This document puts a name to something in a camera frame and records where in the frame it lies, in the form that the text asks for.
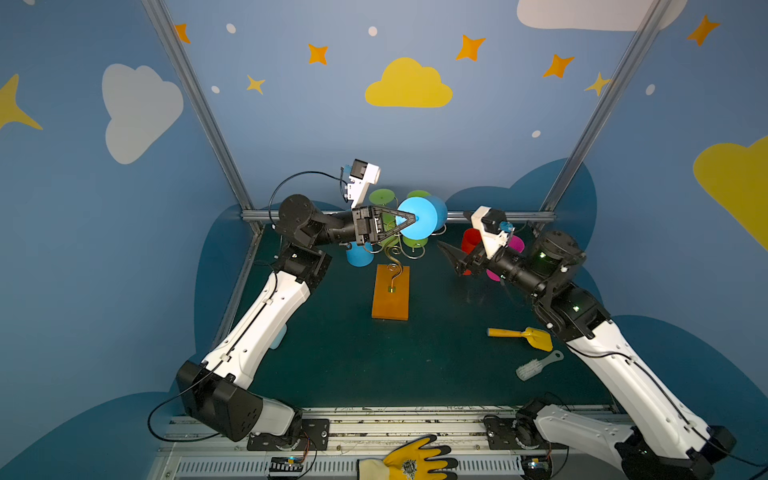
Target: red cup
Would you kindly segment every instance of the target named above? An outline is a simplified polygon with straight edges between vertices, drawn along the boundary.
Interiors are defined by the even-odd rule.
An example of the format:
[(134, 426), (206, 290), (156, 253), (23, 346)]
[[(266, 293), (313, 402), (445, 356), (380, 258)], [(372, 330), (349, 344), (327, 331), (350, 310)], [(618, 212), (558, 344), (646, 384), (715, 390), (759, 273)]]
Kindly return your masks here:
[[(462, 238), (462, 252), (472, 253), (472, 251), (481, 241), (482, 237), (480, 236), (480, 230), (476, 228), (468, 228), (465, 230), (464, 237)], [(472, 273), (467, 270), (464, 272), (464, 274), (471, 275)]]

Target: dark blue cloud shape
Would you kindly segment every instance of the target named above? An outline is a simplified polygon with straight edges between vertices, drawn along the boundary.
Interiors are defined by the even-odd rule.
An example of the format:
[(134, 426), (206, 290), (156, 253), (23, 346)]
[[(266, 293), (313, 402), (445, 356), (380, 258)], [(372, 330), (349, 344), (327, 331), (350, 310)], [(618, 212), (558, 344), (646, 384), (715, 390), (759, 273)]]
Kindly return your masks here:
[[(509, 188), (471, 187), (453, 194), (445, 204), (449, 210), (474, 210), (481, 205), (499, 210), (537, 211), (563, 168), (565, 159), (549, 162), (528, 172)], [(594, 230), (598, 199), (592, 176), (582, 164), (563, 195), (550, 228), (562, 230), (586, 249)]]
[[(624, 338), (675, 395), (709, 425), (736, 437), (734, 454), (764, 462), (768, 450), (768, 398), (722, 353), (692, 333), (647, 316), (620, 315)], [(727, 388), (714, 388), (717, 384)], [(715, 478), (749, 478), (757, 472), (727, 458)]]
[[(208, 231), (195, 282), (197, 352), (191, 358), (193, 361), (201, 360), (210, 351), (250, 239), (250, 227), (240, 218), (239, 205), (222, 212)], [(127, 373), (151, 375), (151, 372), (115, 374)], [(147, 415), (158, 403), (176, 393), (178, 390), (173, 383), (169, 392), (137, 393), (95, 406), (56, 427), (16, 455), (0, 468), (0, 480), (146, 478), (160, 444), (147, 431)], [(157, 411), (152, 423), (162, 434), (162, 425), (168, 424), (170, 416), (181, 413), (180, 402), (172, 402)]]

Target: black cable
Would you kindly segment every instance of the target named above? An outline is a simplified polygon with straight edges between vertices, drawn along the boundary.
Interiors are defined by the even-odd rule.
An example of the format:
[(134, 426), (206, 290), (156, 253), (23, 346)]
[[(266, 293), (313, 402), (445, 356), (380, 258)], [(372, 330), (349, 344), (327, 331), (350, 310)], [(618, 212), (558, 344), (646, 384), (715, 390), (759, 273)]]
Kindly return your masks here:
[[(266, 265), (266, 266), (268, 266), (269, 268), (271, 268), (271, 269), (272, 269), (272, 273), (273, 273), (273, 274), (274, 274), (274, 276), (275, 276), (275, 287), (274, 287), (274, 288), (272, 288), (272, 293), (271, 293), (271, 294), (270, 294), (270, 296), (268, 297), (268, 299), (271, 299), (271, 298), (274, 296), (275, 292), (277, 291), (277, 272), (275, 271), (274, 267), (273, 267), (271, 264), (269, 264), (269, 263), (258, 263), (258, 264), (263, 264), (263, 265)], [(264, 304), (261, 306), (261, 308), (259, 308), (259, 311), (258, 311), (258, 312), (256, 312), (256, 315), (253, 317), (253, 319), (250, 321), (250, 323), (248, 323), (248, 326), (247, 326), (247, 327), (245, 327), (245, 329), (244, 329), (244, 330), (243, 330), (243, 332), (240, 334), (240, 336), (238, 336), (238, 337), (237, 337), (237, 340), (235, 340), (235, 341), (234, 341), (234, 343), (232, 344), (232, 346), (230, 347), (230, 349), (229, 349), (229, 350), (227, 350), (227, 355), (229, 355), (230, 353), (232, 353), (232, 351), (233, 351), (233, 350), (235, 350), (235, 347), (237, 346), (237, 343), (238, 343), (238, 342), (239, 342), (239, 341), (240, 341), (240, 340), (243, 338), (243, 336), (245, 335), (245, 332), (247, 332), (247, 331), (248, 331), (248, 329), (250, 328), (250, 326), (251, 326), (251, 325), (253, 325), (253, 322), (255, 322), (255, 321), (256, 321), (256, 318), (258, 318), (258, 317), (259, 317), (259, 314), (261, 313), (261, 311), (262, 311), (262, 310), (264, 310), (264, 307), (265, 307), (265, 306), (266, 306), (266, 303), (264, 303)], [(209, 371), (208, 373), (206, 373), (206, 374), (205, 374), (205, 376), (203, 376), (203, 378), (201, 378), (201, 379), (197, 380), (195, 383), (193, 383), (192, 385), (188, 386), (186, 389), (184, 389), (184, 391), (182, 391), (182, 392), (179, 392), (178, 394), (176, 394), (176, 395), (174, 395), (174, 396), (170, 397), (168, 400), (165, 400), (165, 401), (164, 401), (164, 402), (162, 402), (160, 405), (158, 405), (158, 406), (154, 407), (154, 409), (152, 409), (152, 411), (151, 411), (151, 412), (149, 412), (149, 416), (147, 417), (147, 428), (149, 429), (149, 433), (151, 433), (153, 437), (155, 437), (156, 439), (158, 439), (158, 440), (161, 440), (161, 441), (163, 441), (163, 442), (171, 442), (171, 443), (192, 443), (192, 442), (202, 442), (203, 440), (212, 439), (213, 437), (215, 437), (215, 436), (219, 435), (218, 433), (214, 433), (213, 435), (209, 435), (209, 436), (207, 436), (207, 437), (202, 437), (202, 438), (199, 438), (199, 439), (190, 439), (190, 440), (183, 440), (183, 439), (181, 439), (181, 440), (166, 439), (165, 437), (161, 437), (161, 436), (159, 436), (159, 435), (158, 435), (158, 434), (157, 434), (157, 433), (156, 433), (156, 432), (155, 432), (155, 431), (152, 429), (152, 423), (151, 423), (151, 422), (152, 422), (152, 415), (154, 415), (154, 413), (155, 413), (155, 412), (156, 412), (156, 411), (157, 411), (157, 410), (158, 410), (160, 407), (162, 407), (162, 406), (164, 406), (164, 405), (166, 405), (166, 404), (168, 404), (168, 403), (170, 403), (170, 402), (173, 402), (175, 399), (179, 398), (179, 397), (180, 397), (180, 396), (182, 396), (184, 393), (187, 393), (187, 392), (189, 392), (190, 390), (192, 390), (194, 387), (196, 387), (196, 386), (200, 385), (200, 384), (201, 384), (201, 383), (202, 383), (202, 382), (203, 382), (205, 379), (207, 379), (209, 376), (213, 375), (213, 374), (214, 374), (214, 371), (215, 371), (217, 368), (219, 368), (219, 366), (221, 366), (221, 364), (222, 364), (222, 363), (224, 363), (224, 361), (223, 361), (223, 360), (219, 361), (219, 362), (218, 362), (218, 364), (216, 364), (216, 366), (215, 366), (215, 367), (214, 367), (214, 368), (213, 368), (211, 371)]]
[(528, 222), (523, 223), (523, 226), (520, 228), (515, 227), (515, 231), (512, 232), (512, 235), (515, 235), (518, 232), (522, 232), (523, 230), (525, 230), (526, 227), (530, 227), (530, 225), (528, 225)]
[[(309, 435), (307, 435), (306, 433), (304, 433), (304, 435), (306, 436), (306, 444), (307, 444), (307, 446), (309, 446), (310, 443), (312, 443), (312, 445), (315, 446), (315, 456), (312, 457), (312, 465), (310, 465), (309, 468), (307, 468), (306, 471), (302, 472), (302, 474), (299, 475), (296, 478), (290, 478), (290, 480), (299, 480), (299, 478), (302, 478), (304, 475), (310, 473), (312, 468), (315, 466), (315, 462), (317, 462), (317, 445), (315, 445), (315, 442), (312, 441), (312, 439), (310, 438)], [(273, 480), (272, 477), (270, 477), (269, 473), (266, 474), (266, 478), (267, 478), (267, 480)]]
[(307, 436), (306, 436), (306, 440), (307, 440), (309, 443), (311, 443), (312, 445), (314, 445), (314, 446), (315, 446), (315, 456), (314, 456), (314, 457), (312, 457), (312, 465), (310, 465), (310, 466), (309, 466), (309, 468), (308, 468), (308, 469), (307, 469), (307, 470), (306, 470), (304, 473), (302, 473), (301, 475), (299, 475), (298, 477), (296, 477), (296, 480), (299, 480), (299, 478), (302, 478), (304, 475), (306, 475), (306, 474), (310, 473), (310, 471), (312, 470), (312, 467), (314, 467), (314, 466), (315, 466), (315, 462), (317, 462), (317, 445), (315, 445), (315, 442), (313, 442), (313, 441), (312, 441), (312, 439), (310, 438), (310, 436), (309, 436), (309, 435), (307, 435)]
[(344, 199), (344, 203), (349, 203), (349, 198), (346, 197), (346, 194), (344, 193), (344, 186), (343, 184), (346, 184), (346, 182), (343, 180), (344, 178), (344, 167), (341, 167), (341, 172), (339, 172), (339, 191), (341, 192), (341, 198)]
[[(560, 405), (564, 406), (566, 410), (568, 410), (569, 412), (571, 411), (571, 409), (568, 408), (568, 405), (566, 405), (565, 402), (563, 402), (563, 399), (561, 399), (559, 396), (555, 395), (552, 392), (544, 392), (545, 396), (547, 394), (553, 396), (554, 399), (557, 400), (558, 402), (560, 402)], [(555, 473), (552, 474), (552, 476), (549, 478), (549, 480), (552, 480), (557, 475), (560, 475), (560, 472), (562, 472), (563, 468), (565, 468), (565, 464), (568, 463), (568, 456), (570, 454), (571, 454), (571, 447), (569, 445), (566, 445), (565, 446), (565, 460), (563, 460), (563, 465), (560, 465), (560, 468), (558, 468), (558, 470)]]
[(272, 225), (274, 225), (274, 224), (275, 224), (275, 221), (274, 221), (274, 220), (272, 220), (272, 202), (274, 202), (274, 200), (275, 200), (275, 195), (277, 195), (277, 191), (280, 189), (280, 187), (282, 187), (282, 186), (283, 186), (283, 185), (284, 185), (284, 184), (285, 184), (285, 183), (286, 183), (288, 180), (290, 180), (291, 178), (294, 178), (294, 177), (298, 177), (299, 175), (304, 175), (304, 174), (317, 174), (317, 175), (325, 175), (325, 176), (326, 176), (326, 177), (328, 177), (328, 178), (332, 178), (332, 179), (334, 179), (334, 180), (338, 180), (339, 182), (343, 182), (343, 183), (346, 185), (346, 180), (344, 180), (343, 178), (341, 178), (341, 177), (334, 177), (333, 175), (331, 175), (331, 174), (327, 174), (326, 172), (319, 172), (319, 171), (314, 171), (314, 170), (307, 170), (307, 171), (304, 171), (304, 172), (299, 172), (298, 174), (293, 174), (293, 175), (291, 175), (291, 176), (290, 176), (290, 177), (288, 177), (287, 179), (285, 179), (285, 180), (283, 180), (282, 182), (280, 182), (280, 185), (278, 185), (278, 186), (275, 188), (275, 191), (274, 191), (274, 192), (272, 192), (272, 197), (270, 197), (270, 202), (267, 204), (267, 207), (266, 207), (266, 208), (267, 208), (267, 210), (266, 210), (266, 211), (267, 211), (267, 215), (269, 215), (269, 217), (270, 217), (270, 222), (272, 222)]
[(656, 379), (654, 378), (654, 376), (652, 376), (652, 375), (651, 375), (651, 374), (650, 374), (650, 373), (649, 373), (649, 372), (648, 372), (646, 369), (644, 369), (642, 366), (638, 365), (638, 364), (637, 364), (637, 362), (635, 362), (635, 361), (634, 361), (634, 359), (633, 359), (632, 357), (630, 357), (629, 355), (626, 355), (626, 354), (624, 354), (624, 353), (621, 353), (621, 352), (607, 352), (607, 353), (602, 353), (602, 354), (600, 354), (600, 355), (588, 355), (588, 354), (586, 354), (586, 353), (583, 353), (583, 352), (579, 352), (579, 351), (578, 351), (578, 350), (576, 350), (574, 347), (572, 347), (572, 346), (570, 346), (570, 345), (568, 345), (568, 344), (566, 344), (565, 346), (566, 346), (566, 347), (568, 347), (568, 348), (569, 348), (569, 349), (570, 349), (572, 352), (574, 352), (574, 353), (577, 353), (578, 355), (581, 355), (581, 356), (587, 357), (587, 358), (589, 358), (589, 359), (601, 359), (601, 358), (604, 358), (604, 357), (606, 357), (606, 356), (612, 356), (612, 355), (619, 355), (619, 356), (623, 356), (625, 359), (629, 360), (629, 362), (627, 362), (627, 363), (630, 363), (631, 365), (635, 365), (635, 366), (636, 366), (638, 369), (640, 369), (640, 371), (641, 371), (642, 373), (644, 373), (644, 374), (645, 374), (645, 375), (646, 375), (646, 376), (647, 376), (647, 377), (648, 377), (648, 378), (651, 380), (651, 382), (653, 382), (653, 383), (654, 383), (654, 385), (656, 386), (656, 388), (658, 388), (658, 389), (659, 389), (659, 392), (661, 392), (661, 393), (664, 395), (664, 397), (667, 399), (667, 401), (670, 403), (670, 405), (672, 405), (672, 408), (674, 408), (674, 409), (675, 409), (675, 412), (677, 412), (677, 414), (680, 416), (680, 418), (681, 418), (681, 419), (683, 419), (683, 421), (684, 421), (684, 422), (685, 422), (685, 423), (686, 423), (686, 424), (687, 424), (687, 425), (690, 427), (690, 429), (691, 429), (691, 430), (693, 430), (693, 431), (694, 431), (694, 433), (696, 433), (696, 435), (700, 436), (702, 440), (704, 440), (706, 443), (708, 443), (708, 444), (712, 445), (712, 446), (713, 446), (713, 447), (714, 447), (716, 450), (718, 450), (719, 452), (723, 453), (724, 455), (728, 455), (729, 457), (731, 457), (731, 458), (733, 458), (734, 460), (737, 460), (737, 461), (739, 461), (739, 462), (742, 462), (742, 463), (745, 463), (745, 464), (747, 464), (747, 465), (751, 465), (751, 466), (753, 466), (753, 467), (757, 467), (757, 468), (759, 468), (759, 467), (765, 467), (765, 466), (768, 466), (768, 463), (762, 463), (762, 464), (760, 464), (760, 463), (751, 462), (751, 461), (749, 461), (749, 460), (746, 460), (746, 459), (744, 459), (744, 458), (741, 458), (741, 457), (739, 457), (738, 455), (734, 455), (733, 453), (729, 453), (729, 452), (726, 452), (725, 450), (721, 449), (719, 446), (715, 445), (715, 444), (714, 444), (712, 441), (710, 441), (710, 440), (709, 440), (707, 437), (705, 437), (704, 435), (701, 435), (701, 433), (699, 433), (699, 431), (698, 431), (698, 430), (696, 430), (696, 429), (694, 428), (694, 426), (693, 426), (693, 425), (691, 425), (691, 423), (688, 421), (688, 419), (687, 419), (687, 418), (685, 418), (685, 415), (683, 415), (683, 413), (681, 412), (681, 410), (680, 410), (679, 408), (677, 408), (677, 405), (675, 405), (675, 402), (673, 402), (673, 401), (672, 401), (672, 399), (671, 399), (671, 398), (670, 398), (670, 396), (667, 394), (667, 392), (666, 392), (666, 391), (665, 391), (663, 388), (661, 388), (661, 385), (659, 385), (659, 382), (657, 382), (657, 381), (656, 381)]
[(568, 456), (570, 454), (571, 454), (571, 447), (566, 445), (565, 446), (565, 460), (563, 460), (563, 465), (560, 465), (560, 468), (558, 468), (558, 470), (555, 473), (552, 474), (552, 476), (549, 478), (549, 480), (552, 480), (554, 477), (560, 475), (560, 472), (562, 472), (563, 469), (565, 468), (565, 464), (568, 463)]
[(166, 438), (164, 438), (164, 437), (161, 437), (161, 436), (159, 436), (157, 433), (155, 433), (155, 431), (152, 429), (152, 423), (151, 423), (151, 422), (152, 422), (152, 415), (154, 415), (154, 413), (157, 411), (157, 409), (159, 409), (159, 408), (160, 408), (161, 406), (163, 406), (163, 405), (166, 405), (166, 404), (168, 404), (169, 402), (173, 402), (175, 399), (179, 398), (179, 397), (180, 397), (180, 396), (182, 396), (184, 393), (187, 393), (187, 392), (189, 392), (190, 390), (192, 390), (194, 387), (198, 386), (198, 385), (199, 385), (201, 382), (203, 382), (203, 381), (204, 381), (205, 379), (207, 379), (209, 376), (213, 375), (213, 374), (214, 374), (214, 370), (216, 370), (217, 368), (219, 368), (219, 366), (220, 366), (222, 363), (224, 363), (224, 361), (223, 361), (223, 360), (219, 361), (218, 365), (216, 365), (216, 366), (214, 367), (214, 369), (213, 369), (213, 370), (211, 370), (210, 372), (208, 372), (208, 373), (207, 373), (207, 374), (206, 374), (206, 375), (205, 375), (203, 378), (201, 378), (201, 379), (197, 380), (195, 383), (193, 383), (192, 385), (188, 386), (186, 389), (184, 389), (184, 391), (182, 391), (182, 392), (179, 392), (178, 394), (176, 394), (176, 395), (174, 395), (174, 396), (170, 397), (170, 398), (169, 398), (168, 400), (166, 400), (165, 402), (162, 402), (160, 405), (158, 405), (158, 406), (154, 407), (154, 409), (152, 409), (152, 411), (151, 411), (151, 412), (149, 412), (149, 416), (147, 417), (147, 428), (149, 429), (149, 433), (151, 433), (153, 437), (155, 437), (155, 438), (156, 438), (156, 439), (158, 439), (158, 440), (162, 440), (163, 442), (192, 443), (192, 442), (202, 442), (203, 440), (212, 439), (213, 437), (215, 437), (215, 436), (219, 435), (218, 433), (214, 433), (213, 435), (209, 435), (209, 436), (207, 436), (207, 437), (202, 437), (202, 438), (199, 438), (199, 439), (189, 439), (189, 440), (183, 440), (183, 439), (182, 439), (182, 440), (170, 440), (170, 439), (166, 439)]
[(749, 480), (755, 480), (755, 478), (760, 478), (765, 474), (765, 472), (768, 472), (768, 467), (763, 468), (755, 475), (752, 475), (751, 477), (749, 477)]

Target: metal rail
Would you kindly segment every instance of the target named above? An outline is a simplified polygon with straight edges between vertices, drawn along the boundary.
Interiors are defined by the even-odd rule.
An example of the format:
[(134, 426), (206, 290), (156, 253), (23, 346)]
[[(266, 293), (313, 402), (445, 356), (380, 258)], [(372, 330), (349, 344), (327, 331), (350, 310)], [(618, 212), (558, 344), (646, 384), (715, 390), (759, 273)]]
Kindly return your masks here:
[[(628, 415), (614, 413), (607, 405), (574, 405), (570, 408), (587, 417), (614, 424), (631, 424)], [(487, 480), (519, 478), (519, 455), (546, 456), (548, 450), (491, 450), (483, 418), (486, 415), (512, 417), (517, 407), (510, 406), (435, 406), (435, 407), (341, 407), (303, 410), (305, 419), (328, 419), (328, 449), (316, 461), (311, 477), (356, 478), (356, 460), (383, 458), (393, 449), (426, 433), (435, 433), (440, 445), (452, 448), (451, 457), (459, 460), (457, 472), (467, 478), (482, 476)], [(188, 416), (173, 417), (166, 436), (193, 439), (210, 435), (213, 430)], [(553, 454), (565, 453), (563, 445), (553, 445)], [(580, 452), (571, 449), (571, 455)], [(232, 442), (215, 437), (204, 442), (163, 444), (147, 480), (173, 478), (276, 478), (289, 474), (269, 472), (273, 457), (290, 456), (288, 452), (249, 452), (247, 439)]]
[[(323, 210), (324, 214), (336, 214), (338, 210)], [(556, 216), (554, 212), (505, 212), (507, 221), (511, 223), (537, 222), (551, 223)], [(243, 220), (247, 222), (269, 222), (267, 210), (243, 210)], [(272, 210), (272, 217), (277, 217), (277, 210)], [(448, 212), (448, 223), (469, 223), (464, 212), (452, 210)]]
[(224, 170), (227, 180), (230, 182), (232, 191), (235, 193), (237, 201), (240, 202), (240, 206), (243, 210), (252, 209), (252, 203), (248, 196), (248, 191), (245, 188), (243, 178), (240, 176), (240, 172), (237, 170), (230, 149), (227, 147), (227, 143), (224, 141), (224, 137), (221, 134), (214, 114), (211, 112), (208, 103), (205, 100), (200, 82), (197, 81), (197, 76), (192, 69), (187, 53), (184, 51), (179, 37), (176, 33), (176, 28), (171, 20), (170, 12), (165, 7), (162, 0), (142, 0), (144, 8), (147, 10), (147, 15), (154, 26), (157, 36), (160, 37), (160, 41), (165, 47), (165, 51), (168, 54), (171, 64), (176, 69), (176, 73), (179, 75), (181, 84), (184, 90), (187, 92), (189, 101), (192, 104), (192, 108), (197, 114), (197, 118), (200, 120), (200, 125), (203, 127), (210, 146), (214, 149), (216, 157), (219, 159), (221, 168)]
[(627, 85), (632, 79), (634, 72), (640, 66), (650, 45), (654, 42), (659, 32), (661, 19), (671, 2), (672, 0), (655, 0), (649, 7), (624, 56), (619, 61), (619, 65), (611, 77), (611, 83), (608, 84), (608, 89), (601, 95), (597, 107), (595, 107), (587, 122), (587, 126), (584, 128), (584, 132), (581, 133), (581, 137), (578, 139), (574, 150), (565, 161), (558, 178), (554, 181), (552, 188), (544, 199), (541, 211), (554, 211), (566, 189), (568, 189), (568, 185), (571, 184), (576, 171), (584, 162), (587, 153), (592, 148), (592, 144), (598, 138), (600, 131), (605, 126), (605, 122), (616, 107), (621, 94), (627, 89)]

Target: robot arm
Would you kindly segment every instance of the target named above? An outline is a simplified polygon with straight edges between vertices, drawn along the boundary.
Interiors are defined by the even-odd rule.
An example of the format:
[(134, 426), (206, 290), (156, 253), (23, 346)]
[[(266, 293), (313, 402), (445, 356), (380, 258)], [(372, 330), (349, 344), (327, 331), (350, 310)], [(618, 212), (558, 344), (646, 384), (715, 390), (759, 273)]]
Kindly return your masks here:
[[(355, 160), (348, 199), (351, 211), (325, 215), (303, 195), (292, 195), (280, 205), (275, 230), (288, 240), (273, 263), (273, 272), (253, 305), (235, 328), (200, 365), (186, 362), (177, 384), (187, 414), (237, 442), (250, 432), (283, 437), (292, 445), (298, 438), (300, 414), (281, 402), (248, 391), (267, 349), (291, 315), (309, 298), (325, 276), (331, 257), (316, 247), (329, 243), (376, 244), (412, 225), (414, 214), (386, 207), (358, 207), (379, 168)], [(385, 230), (384, 213), (404, 217), (401, 225)]]
[(636, 425), (610, 425), (534, 401), (518, 414), (518, 423), (532, 430), (526, 436), (572, 446), (633, 480), (709, 478), (712, 464), (725, 456), (718, 449), (730, 452), (735, 439), (691, 412), (632, 349), (608, 311), (571, 282), (586, 260), (576, 241), (544, 232), (522, 255), (506, 248), (512, 228), (503, 212), (480, 207), (467, 215), (481, 232), (475, 250), (439, 244), (455, 271), (488, 269), (522, 291), (541, 324), (589, 366)]

